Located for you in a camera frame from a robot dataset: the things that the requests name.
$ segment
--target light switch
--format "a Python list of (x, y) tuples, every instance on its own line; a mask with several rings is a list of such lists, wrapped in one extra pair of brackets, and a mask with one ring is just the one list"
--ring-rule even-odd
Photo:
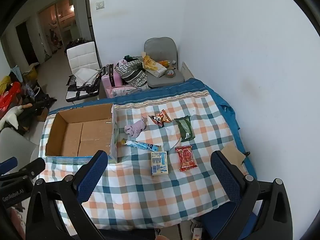
[(96, 9), (103, 9), (104, 8), (104, 1), (96, 2)]

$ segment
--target green snack packet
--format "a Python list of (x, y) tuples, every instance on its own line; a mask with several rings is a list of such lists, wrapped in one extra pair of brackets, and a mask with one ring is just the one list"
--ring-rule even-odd
[(181, 134), (181, 142), (191, 141), (195, 138), (195, 135), (192, 131), (190, 116), (187, 115), (182, 118), (174, 119), (179, 127)]

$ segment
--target toothpaste tube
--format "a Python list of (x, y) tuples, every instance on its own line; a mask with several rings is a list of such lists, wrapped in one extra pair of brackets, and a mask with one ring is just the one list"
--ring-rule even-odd
[(136, 142), (136, 141), (127, 140), (127, 139), (122, 139), (121, 144), (130, 146), (130, 147), (143, 149), (143, 150), (150, 150), (153, 152), (157, 152), (160, 149), (160, 146), (158, 146), (158, 145), (148, 144), (148, 143), (144, 143), (144, 142)]

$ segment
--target open cardboard box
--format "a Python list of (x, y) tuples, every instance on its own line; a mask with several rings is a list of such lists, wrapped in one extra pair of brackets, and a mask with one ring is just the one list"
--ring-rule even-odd
[(57, 163), (82, 164), (78, 158), (105, 151), (109, 163), (117, 163), (117, 116), (113, 104), (84, 106), (57, 112), (45, 147), (45, 155)]

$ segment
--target butter block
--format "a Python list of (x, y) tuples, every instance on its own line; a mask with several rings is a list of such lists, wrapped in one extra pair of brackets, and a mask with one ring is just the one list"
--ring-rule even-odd
[(151, 153), (152, 176), (168, 174), (167, 152)]

